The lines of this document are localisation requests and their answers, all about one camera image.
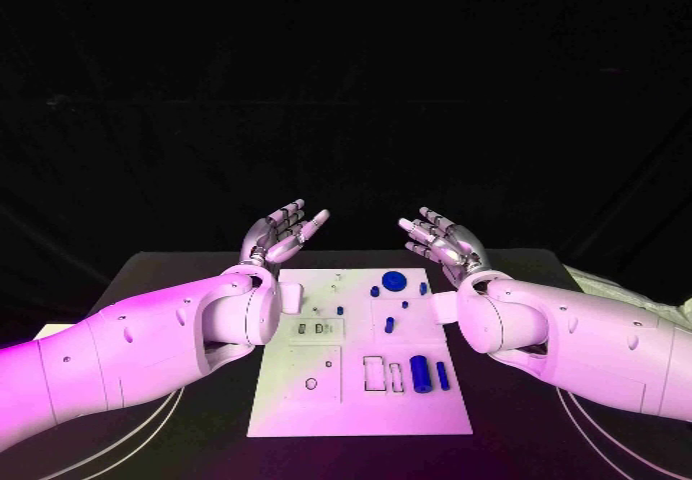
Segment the table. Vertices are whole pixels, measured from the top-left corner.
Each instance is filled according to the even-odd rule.
[[[517,280],[578,291],[546,250],[489,250],[493,268]],[[218,275],[238,253],[138,253],[125,263],[91,313],[128,296]],[[440,268],[408,251],[303,251],[284,268],[417,268],[434,293],[451,290]],[[161,413],[141,431],[60,479],[86,478],[144,442],[98,478],[618,478],[565,413],[556,389],[468,347],[455,324],[444,326],[474,434],[470,436],[246,438],[262,348],[189,385],[164,403],[81,417],[0,454],[0,477],[40,478],[99,452]],[[649,460],[692,475],[692,432],[683,422],[620,412],[581,400],[590,415]],[[568,401],[569,410],[577,412]],[[578,423],[633,478],[666,478]]]

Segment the white board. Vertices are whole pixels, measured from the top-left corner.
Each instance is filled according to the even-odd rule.
[[[388,271],[281,270],[280,281],[304,287],[303,307],[298,315],[281,315],[264,348],[248,437],[471,433],[429,288],[419,293],[425,270],[396,270],[406,277],[401,292],[382,286]],[[414,391],[415,355],[428,360],[432,391],[424,394]],[[440,387],[437,362],[450,390]]]

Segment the blue object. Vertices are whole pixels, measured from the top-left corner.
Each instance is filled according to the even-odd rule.
[[[437,375],[440,377],[440,386],[442,390],[450,389],[450,381],[447,380],[447,372],[444,371],[444,363],[437,362]]]
[[[392,331],[393,331],[393,318],[386,317],[385,332],[392,333]]]
[[[382,275],[382,285],[391,292],[401,292],[406,288],[406,277],[399,272],[386,272]]]
[[[415,392],[428,393],[432,390],[432,382],[429,381],[428,360],[422,355],[411,357],[411,373]]]

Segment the robotic hand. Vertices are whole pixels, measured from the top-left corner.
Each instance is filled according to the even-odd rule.
[[[0,452],[89,413],[148,402],[264,345],[303,287],[281,262],[329,218],[297,200],[259,219],[222,275],[127,298],[40,340],[0,350]]]
[[[474,235],[428,208],[399,220],[406,248],[442,265],[435,294],[479,353],[591,401],[692,421],[692,331],[618,301],[513,280]]]

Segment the black background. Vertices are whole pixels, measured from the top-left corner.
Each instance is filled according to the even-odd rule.
[[[425,205],[688,298],[688,1],[241,4],[0,7],[0,341],[298,197],[313,250],[401,248]]]

